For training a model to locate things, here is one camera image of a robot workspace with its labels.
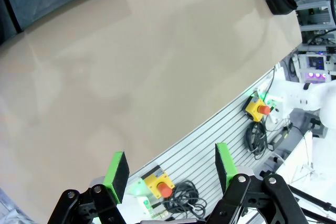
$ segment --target tabletop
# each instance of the tabletop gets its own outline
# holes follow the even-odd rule
[[[46,223],[125,150],[131,173],[301,42],[265,0],[76,0],[0,48],[0,187]]]

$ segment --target green gripper pad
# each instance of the green gripper pad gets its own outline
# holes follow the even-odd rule
[[[215,147],[215,164],[223,193],[230,184],[231,179],[238,174],[230,151],[226,143],[217,143]]]
[[[103,185],[109,188],[114,195],[115,203],[122,203],[130,169],[124,152],[116,152],[105,175]]]

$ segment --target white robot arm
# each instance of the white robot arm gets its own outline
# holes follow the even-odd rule
[[[278,97],[283,103],[287,111],[283,117],[294,108],[305,111],[320,109],[322,124],[336,129],[336,80],[321,84],[274,80],[268,94]]]

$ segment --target slotted metal panel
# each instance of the slotted metal panel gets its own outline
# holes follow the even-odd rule
[[[133,174],[129,184],[139,179],[154,165],[159,164],[175,184],[185,179],[191,180],[199,196],[207,201],[206,211],[209,214],[223,196],[215,166],[215,143],[227,143],[235,164],[252,169],[262,164],[269,156],[270,151],[267,150],[263,158],[255,160],[253,154],[247,150],[244,135],[251,120],[241,111],[241,108],[255,88],[265,80],[270,80],[272,75],[270,73],[266,73],[212,118]],[[267,134],[268,139],[272,139],[275,133]]]

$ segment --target bolt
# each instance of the bolt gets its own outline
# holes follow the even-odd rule
[[[95,192],[96,194],[98,194],[98,193],[101,192],[101,187],[100,187],[100,186],[96,186],[93,190],[94,190],[94,192]]]
[[[75,196],[75,193],[74,193],[73,191],[70,191],[70,192],[68,193],[68,197],[69,197],[70,199],[74,198],[74,196]]]
[[[269,178],[268,182],[270,182],[271,184],[275,184],[277,180],[275,178]]]
[[[238,181],[241,182],[241,183],[243,183],[243,182],[246,181],[246,178],[244,176],[239,176],[238,177]]]

